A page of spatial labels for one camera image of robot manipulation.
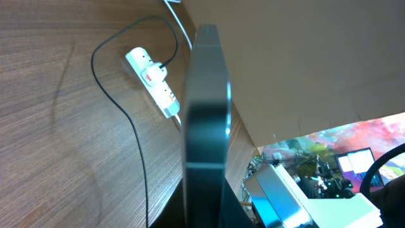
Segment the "blue Galaxy smartphone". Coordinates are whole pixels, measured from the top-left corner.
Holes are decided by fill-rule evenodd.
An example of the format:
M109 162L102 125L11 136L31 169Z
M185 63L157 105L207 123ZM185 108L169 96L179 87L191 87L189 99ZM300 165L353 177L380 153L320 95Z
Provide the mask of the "blue Galaxy smartphone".
M230 134L230 79L218 28L200 25L182 104L186 227L219 227Z

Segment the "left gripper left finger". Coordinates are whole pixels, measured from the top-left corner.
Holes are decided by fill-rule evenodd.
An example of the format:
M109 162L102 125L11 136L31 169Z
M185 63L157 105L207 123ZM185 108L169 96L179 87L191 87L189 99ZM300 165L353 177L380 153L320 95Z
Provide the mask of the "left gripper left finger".
M158 217L158 228L185 228L183 181L181 180Z

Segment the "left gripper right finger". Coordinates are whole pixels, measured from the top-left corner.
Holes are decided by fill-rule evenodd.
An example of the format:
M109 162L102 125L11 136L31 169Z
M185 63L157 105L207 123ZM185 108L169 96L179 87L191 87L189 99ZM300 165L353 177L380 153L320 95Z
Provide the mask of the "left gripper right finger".
M256 228L225 179L219 225L221 228Z

